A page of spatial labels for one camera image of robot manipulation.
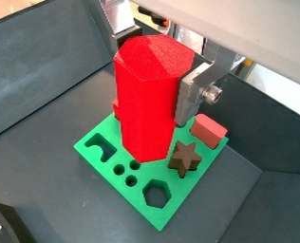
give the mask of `metal bracket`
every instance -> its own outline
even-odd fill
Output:
[[[202,101],[217,102],[222,90],[214,82],[225,76],[238,61],[238,55],[226,47],[220,46],[212,64],[202,63],[180,80],[180,93],[176,108],[176,122],[184,126],[197,114]]]

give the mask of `hexagonal hole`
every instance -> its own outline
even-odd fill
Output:
[[[162,180],[152,179],[142,192],[146,204],[156,208],[162,209],[172,199],[168,183]]]

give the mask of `gray panel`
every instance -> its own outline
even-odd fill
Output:
[[[57,0],[0,23],[0,132],[111,61],[81,0]]]
[[[0,202],[38,242],[210,242],[261,175],[229,147],[162,232],[79,159],[73,145],[111,113],[113,65],[0,135]]]
[[[264,172],[221,243],[300,242],[300,175]]]
[[[300,174],[300,115],[236,76],[220,82],[221,99],[200,112],[229,129],[230,146],[264,171]]]

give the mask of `red octagonal prism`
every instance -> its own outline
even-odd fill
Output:
[[[178,79],[193,57],[193,50],[166,35],[130,38],[114,56],[122,142],[138,162],[166,158]]]

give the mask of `black table surface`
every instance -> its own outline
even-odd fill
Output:
[[[113,65],[0,134],[0,203],[38,242],[216,242],[262,171],[225,147],[157,232],[73,145],[111,114]]]

